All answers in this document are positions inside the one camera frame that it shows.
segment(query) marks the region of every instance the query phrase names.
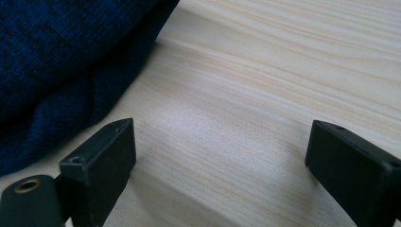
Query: dark blue sweater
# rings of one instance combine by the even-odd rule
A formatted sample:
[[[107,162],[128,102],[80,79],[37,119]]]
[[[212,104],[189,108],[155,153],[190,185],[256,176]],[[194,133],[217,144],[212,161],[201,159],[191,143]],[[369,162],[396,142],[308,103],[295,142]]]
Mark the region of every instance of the dark blue sweater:
[[[0,176],[101,120],[178,0],[0,2]]]

